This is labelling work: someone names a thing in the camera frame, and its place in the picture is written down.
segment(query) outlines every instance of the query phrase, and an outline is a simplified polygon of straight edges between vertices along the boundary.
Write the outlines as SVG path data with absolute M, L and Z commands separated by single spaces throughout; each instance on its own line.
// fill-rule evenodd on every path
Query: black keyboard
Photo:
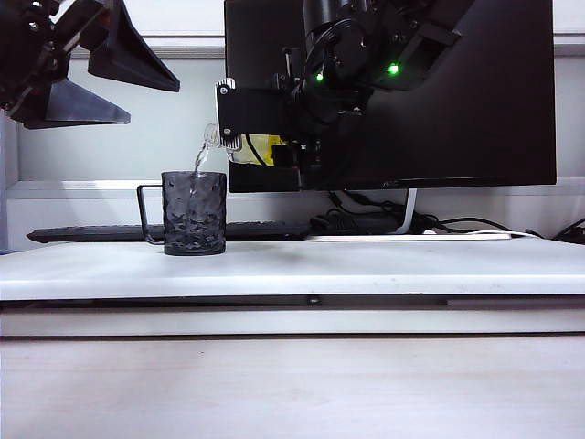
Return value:
M 157 240 L 163 238 L 163 226 L 151 226 Z M 309 231 L 308 224 L 284 222 L 231 222 L 226 228 L 228 241 L 300 241 Z M 27 237 L 33 242 L 138 242 L 144 241 L 141 226 L 85 226 L 35 230 Z

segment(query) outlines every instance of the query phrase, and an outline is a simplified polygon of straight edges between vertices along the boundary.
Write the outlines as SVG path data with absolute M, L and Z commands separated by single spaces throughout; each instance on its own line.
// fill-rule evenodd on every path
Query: wooden surface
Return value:
M 3 439 L 585 437 L 585 337 L 0 349 Z

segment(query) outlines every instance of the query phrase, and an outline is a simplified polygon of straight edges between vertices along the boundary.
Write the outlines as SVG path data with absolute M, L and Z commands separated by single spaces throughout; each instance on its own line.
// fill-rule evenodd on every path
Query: green led light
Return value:
M 400 73 L 400 65 L 397 62 L 393 62 L 388 66 L 387 70 L 390 76 L 396 76 Z

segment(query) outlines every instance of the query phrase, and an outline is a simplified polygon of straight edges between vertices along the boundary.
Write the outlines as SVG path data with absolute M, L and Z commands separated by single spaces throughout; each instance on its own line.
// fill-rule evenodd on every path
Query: black plastic part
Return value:
M 298 241 L 308 234 L 308 223 L 232 222 L 226 227 L 227 241 Z M 148 233 L 155 241 L 165 237 L 162 224 L 149 225 Z M 32 242 L 141 242 L 142 226 L 86 226 L 35 230 L 27 235 Z
M 164 91 L 180 89 L 179 80 L 133 26 L 122 0 L 114 0 L 110 13 L 83 32 L 80 44 L 91 50 L 89 73 L 94 76 Z
M 12 118 L 30 130 L 130 122 L 130 114 L 122 108 L 68 79 L 40 94 L 29 94 Z

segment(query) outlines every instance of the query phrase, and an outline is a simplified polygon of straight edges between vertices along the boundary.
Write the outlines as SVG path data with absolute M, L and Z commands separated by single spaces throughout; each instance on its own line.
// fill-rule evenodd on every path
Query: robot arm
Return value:
M 26 128 L 128 123 L 130 114 L 68 79 L 71 51 L 89 73 L 165 91 L 179 81 L 133 27 L 123 0 L 0 0 L 0 106 Z
M 218 84 L 224 146 L 237 150 L 241 134 L 310 144 L 351 131 L 375 90 L 411 91 L 430 77 L 461 37 L 454 28 L 473 1 L 303 0 L 305 59 L 284 48 L 288 74 L 271 90 Z

